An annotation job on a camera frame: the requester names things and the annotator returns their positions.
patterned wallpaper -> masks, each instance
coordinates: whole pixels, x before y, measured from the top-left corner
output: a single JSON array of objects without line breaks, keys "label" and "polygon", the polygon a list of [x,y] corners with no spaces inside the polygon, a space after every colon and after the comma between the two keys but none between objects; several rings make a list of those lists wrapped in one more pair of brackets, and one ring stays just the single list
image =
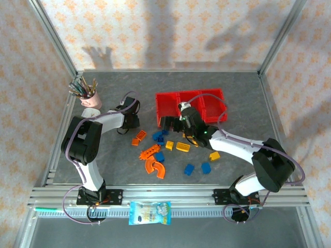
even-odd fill
[{"label": "patterned wallpaper", "polygon": [[71,77],[27,0],[2,1],[0,16],[0,246],[12,247]]},{"label": "patterned wallpaper", "polygon": [[295,0],[41,0],[78,70],[257,71]]},{"label": "patterned wallpaper", "polygon": [[331,5],[308,1],[268,69],[273,111],[304,182],[325,247],[331,247]]}]

red storage tray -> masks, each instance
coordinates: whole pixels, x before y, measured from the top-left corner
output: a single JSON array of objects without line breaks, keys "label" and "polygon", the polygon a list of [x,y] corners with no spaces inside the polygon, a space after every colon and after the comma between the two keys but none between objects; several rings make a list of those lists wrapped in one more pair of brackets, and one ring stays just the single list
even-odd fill
[{"label": "red storage tray", "polygon": [[[213,94],[224,100],[223,92],[221,89],[199,89],[156,93],[155,99],[158,127],[160,127],[161,117],[180,115],[180,111],[178,109],[178,104],[180,102],[187,102],[193,97],[203,93]],[[199,111],[202,119],[206,123],[217,122],[218,117],[226,110],[225,105],[212,96],[199,97],[191,102],[191,106],[195,107]],[[223,115],[221,118],[221,121],[226,120],[227,114]]]}]

plastic packet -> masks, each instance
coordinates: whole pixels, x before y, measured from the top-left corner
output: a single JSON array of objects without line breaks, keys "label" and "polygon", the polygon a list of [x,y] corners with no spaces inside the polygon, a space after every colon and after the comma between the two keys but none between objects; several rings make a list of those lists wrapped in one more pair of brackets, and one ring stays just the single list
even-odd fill
[{"label": "plastic packet", "polygon": [[129,225],[161,223],[171,224],[171,203],[140,203],[131,202]]}]

pink cup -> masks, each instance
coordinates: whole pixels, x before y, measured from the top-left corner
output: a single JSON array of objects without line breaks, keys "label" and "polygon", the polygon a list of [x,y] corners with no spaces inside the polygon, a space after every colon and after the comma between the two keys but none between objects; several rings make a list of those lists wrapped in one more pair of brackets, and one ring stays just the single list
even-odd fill
[{"label": "pink cup", "polygon": [[89,99],[81,99],[81,101],[82,101],[82,105],[84,107],[92,107],[92,108],[98,110],[102,106],[102,103],[101,103],[101,100],[99,98],[99,95],[98,95],[97,91],[95,91],[94,96],[92,96],[91,98],[89,98]]}]

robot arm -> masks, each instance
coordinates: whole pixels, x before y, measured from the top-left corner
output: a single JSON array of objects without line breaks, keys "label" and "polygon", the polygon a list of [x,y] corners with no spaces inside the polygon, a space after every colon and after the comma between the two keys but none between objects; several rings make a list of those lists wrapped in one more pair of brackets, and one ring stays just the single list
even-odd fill
[{"label": "robot arm", "polygon": [[263,189],[278,192],[293,173],[294,164],[283,156],[253,145],[237,142],[232,138],[284,152],[276,140],[269,138],[265,142],[254,141],[227,132],[223,134],[217,127],[206,125],[199,112],[190,104],[182,102],[178,107],[181,111],[180,117],[168,116],[161,118],[163,129],[169,130],[172,128],[173,131],[184,132],[186,136],[192,136],[200,147],[227,152],[253,165],[254,173],[240,176],[230,187],[230,195],[234,202],[238,202],[251,193]]},{"label": "robot arm", "polygon": [[[125,102],[108,111],[118,112],[124,108],[133,104],[134,98],[127,97]],[[81,125],[76,134],[73,143],[69,150],[69,156],[72,160],[78,162],[82,173],[85,176],[85,183],[83,187],[80,188],[80,195],[86,197],[90,201],[102,201],[105,198],[106,194],[106,183],[101,177],[97,162],[96,156],[99,150],[99,144],[101,135],[112,129],[123,128],[137,128],[139,127],[139,119],[137,116],[137,108],[140,105],[137,100],[135,104],[129,108],[127,111],[103,115],[95,120],[88,120]],[[68,131],[65,135],[65,138],[61,145],[61,150],[65,153],[67,149],[68,142],[73,134],[78,123],[90,116],[75,116],[73,117]]]}]

